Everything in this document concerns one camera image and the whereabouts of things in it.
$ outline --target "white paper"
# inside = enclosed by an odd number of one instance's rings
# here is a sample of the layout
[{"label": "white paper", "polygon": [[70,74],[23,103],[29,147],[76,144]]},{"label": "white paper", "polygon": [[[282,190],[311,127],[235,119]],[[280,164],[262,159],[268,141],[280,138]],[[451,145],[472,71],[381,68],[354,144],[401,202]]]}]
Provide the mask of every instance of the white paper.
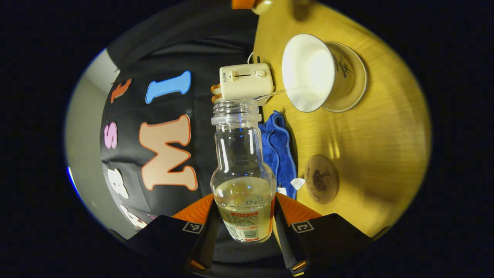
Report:
[{"label": "white paper", "polygon": [[304,185],[305,179],[293,179],[291,180],[290,184],[296,189],[299,190],[302,185]]},{"label": "white paper", "polygon": [[285,196],[288,196],[287,195],[287,189],[284,187],[278,187],[278,192],[285,195]]}]

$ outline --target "pink letter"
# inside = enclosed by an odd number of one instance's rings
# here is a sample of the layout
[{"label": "pink letter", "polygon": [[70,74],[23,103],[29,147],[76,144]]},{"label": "pink letter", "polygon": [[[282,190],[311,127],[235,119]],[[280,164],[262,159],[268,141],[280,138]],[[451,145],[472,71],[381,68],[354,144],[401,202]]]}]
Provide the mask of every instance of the pink letter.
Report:
[{"label": "pink letter", "polygon": [[105,145],[108,149],[117,147],[117,124],[115,122],[105,126]]}]

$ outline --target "wooden coaster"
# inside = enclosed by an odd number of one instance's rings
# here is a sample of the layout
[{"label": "wooden coaster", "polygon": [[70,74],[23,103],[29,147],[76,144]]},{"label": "wooden coaster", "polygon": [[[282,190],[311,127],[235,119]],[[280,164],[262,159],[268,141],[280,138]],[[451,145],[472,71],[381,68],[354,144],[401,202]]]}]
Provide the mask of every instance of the wooden coaster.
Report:
[{"label": "wooden coaster", "polygon": [[315,155],[305,168],[305,186],[314,201],[327,204],[338,193],[338,171],[325,156]]}]

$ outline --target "orange object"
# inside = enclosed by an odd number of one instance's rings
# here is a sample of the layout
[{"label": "orange object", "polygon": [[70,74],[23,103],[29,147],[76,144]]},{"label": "orange object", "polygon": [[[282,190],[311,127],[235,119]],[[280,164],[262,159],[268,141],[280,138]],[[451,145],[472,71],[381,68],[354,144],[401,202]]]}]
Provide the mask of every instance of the orange object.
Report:
[{"label": "orange object", "polygon": [[221,84],[211,86],[211,93],[213,92],[214,89],[217,89],[219,87],[221,87]]},{"label": "orange object", "polygon": [[307,265],[307,262],[305,260],[301,261],[300,263],[296,264],[294,267],[291,268],[291,270],[296,271],[299,270]]},{"label": "orange object", "polygon": [[223,95],[220,93],[220,94],[215,94],[211,97],[211,102],[214,103],[214,101],[217,99],[217,98],[220,98],[222,97]]},{"label": "orange object", "polygon": [[198,263],[196,260],[191,260],[190,261],[190,265],[193,266],[193,267],[195,267],[195,268],[197,268],[197,269],[200,269],[202,271],[204,271],[206,269],[203,265],[201,265],[200,263]]},{"label": "orange object", "polygon": [[204,225],[212,202],[213,194],[211,193],[179,211],[173,218]]},{"label": "orange object", "polygon": [[232,9],[252,9],[255,0],[232,0]]},{"label": "orange object", "polygon": [[289,227],[292,223],[311,220],[323,216],[311,208],[306,207],[302,203],[299,203],[279,192],[276,192],[276,197],[281,205],[281,209],[283,209],[283,214],[285,215],[285,219]]},{"label": "orange object", "polygon": [[110,102],[111,102],[111,103],[113,103],[113,100],[115,100],[115,98],[117,98],[117,97],[119,97],[119,96],[123,95],[123,94],[127,91],[127,89],[128,89],[128,87],[130,86],[130,83],[131,83],[131,82],[132,82],[132,78],[129,78],[129,79],[125,82],[125,84],[120,83],[120,84],[119,84],[119,85],[115,88],[115,90],[113,90],[112,95],[111,95],[111,97],[110,97]]}]

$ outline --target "white wall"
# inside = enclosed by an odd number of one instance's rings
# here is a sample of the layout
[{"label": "white wall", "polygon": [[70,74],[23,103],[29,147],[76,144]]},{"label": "white wall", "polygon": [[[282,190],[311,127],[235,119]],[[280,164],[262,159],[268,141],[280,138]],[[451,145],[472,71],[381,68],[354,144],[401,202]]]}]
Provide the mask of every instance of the white wall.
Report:
[{"label": "white wall", "polygon": [[67,162],[88,209],[105,228],[114,229],[128,239],[135,231],[113,202],[99,159],[101,115],[111,82],[116,77],[116,67],[113,65],[112,69],[113,63],[110,61],[109,65],[105,59],[96,59],[95,62],[79,81],[69,105],[64,138]]}]

